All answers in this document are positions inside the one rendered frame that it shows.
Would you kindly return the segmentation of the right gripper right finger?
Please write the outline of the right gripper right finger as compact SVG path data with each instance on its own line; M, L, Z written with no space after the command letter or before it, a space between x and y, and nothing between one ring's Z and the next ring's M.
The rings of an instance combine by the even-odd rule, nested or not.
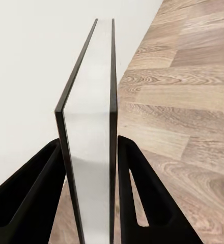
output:
M204 244L137 144L118 136L121 244ZM149 227L137 223L129 169Z

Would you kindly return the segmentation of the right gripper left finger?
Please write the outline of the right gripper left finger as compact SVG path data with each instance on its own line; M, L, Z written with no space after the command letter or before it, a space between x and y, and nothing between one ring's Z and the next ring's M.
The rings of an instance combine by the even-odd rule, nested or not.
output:
M48 244L65 180L57 138L0 186L0 244Z

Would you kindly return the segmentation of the hardback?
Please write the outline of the hardback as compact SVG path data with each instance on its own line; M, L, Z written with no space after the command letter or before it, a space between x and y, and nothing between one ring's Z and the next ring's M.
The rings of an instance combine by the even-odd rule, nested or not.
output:
M54 110L79 244L114 244L115 19L96 20Z

